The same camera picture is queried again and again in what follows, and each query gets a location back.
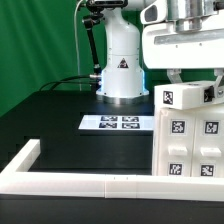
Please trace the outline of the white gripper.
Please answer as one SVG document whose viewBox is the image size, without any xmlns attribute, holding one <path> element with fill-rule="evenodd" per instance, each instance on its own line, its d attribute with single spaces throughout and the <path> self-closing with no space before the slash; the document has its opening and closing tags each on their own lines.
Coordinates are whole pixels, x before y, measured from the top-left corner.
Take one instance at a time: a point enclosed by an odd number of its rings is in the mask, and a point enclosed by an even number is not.
<svg viewBox="0 0 224 224">
<path fill-rule="evenodd" d="M 215 69 L 215 96 L 224 96 L 224 28 L 176 33 L 172 23 L 149 25 L 142 34 L 143 59 L 149 69 L 168 69 L 172 84 L 180 69 Z"/>
</svg>

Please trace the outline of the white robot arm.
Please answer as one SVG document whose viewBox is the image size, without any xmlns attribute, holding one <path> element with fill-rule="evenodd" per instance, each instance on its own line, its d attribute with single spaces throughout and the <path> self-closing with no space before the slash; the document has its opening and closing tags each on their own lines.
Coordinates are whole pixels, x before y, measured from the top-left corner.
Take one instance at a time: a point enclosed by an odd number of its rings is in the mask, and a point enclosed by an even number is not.
<svg viewBox="0 0 224 224">
<path fill-rule="evenodd" d="M 104 23 L 107 64 L 97 96 L 113 103 L 149 95 L 143 60 L 171 83 L 155 88 L 163 105 L 184 109 L 224 101 L 224 1 L 87 0 L 92 26 Z"/>
</svg>

